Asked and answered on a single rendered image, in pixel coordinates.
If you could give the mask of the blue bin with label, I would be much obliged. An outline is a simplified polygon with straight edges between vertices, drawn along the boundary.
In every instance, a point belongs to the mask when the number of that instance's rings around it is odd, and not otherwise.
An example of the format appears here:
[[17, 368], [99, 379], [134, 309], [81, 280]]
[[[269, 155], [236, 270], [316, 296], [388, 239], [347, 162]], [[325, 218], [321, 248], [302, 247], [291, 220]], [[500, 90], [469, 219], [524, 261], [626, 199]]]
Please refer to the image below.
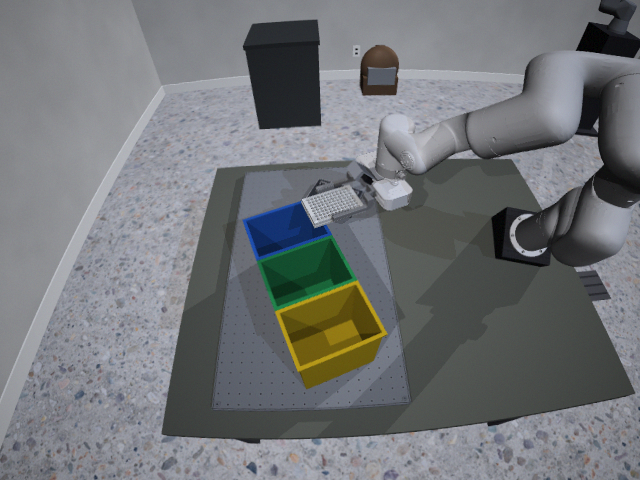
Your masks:
[[332, 235], [327, 225], [313, 227], [301, 201], [243, 223], [256, 261]]

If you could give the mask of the yellow open bin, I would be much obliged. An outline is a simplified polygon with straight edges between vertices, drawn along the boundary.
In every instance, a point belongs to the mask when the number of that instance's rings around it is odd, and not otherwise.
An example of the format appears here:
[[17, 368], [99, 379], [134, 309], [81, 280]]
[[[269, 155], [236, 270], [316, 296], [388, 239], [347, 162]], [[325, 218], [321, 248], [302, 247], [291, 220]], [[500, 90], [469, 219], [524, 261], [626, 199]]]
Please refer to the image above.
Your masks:
[[306, 389], [374, 361], [387, 336], [358, 280], [275, 313]]

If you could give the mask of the green bin with label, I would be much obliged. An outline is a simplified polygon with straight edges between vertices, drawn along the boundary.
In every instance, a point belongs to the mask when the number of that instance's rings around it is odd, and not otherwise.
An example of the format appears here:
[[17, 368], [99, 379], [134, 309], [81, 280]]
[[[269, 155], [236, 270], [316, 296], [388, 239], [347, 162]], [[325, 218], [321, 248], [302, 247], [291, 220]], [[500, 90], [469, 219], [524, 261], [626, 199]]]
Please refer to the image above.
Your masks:
[[333, 235], [258, 260], [257, 264], [274, 311], [357, 280]]

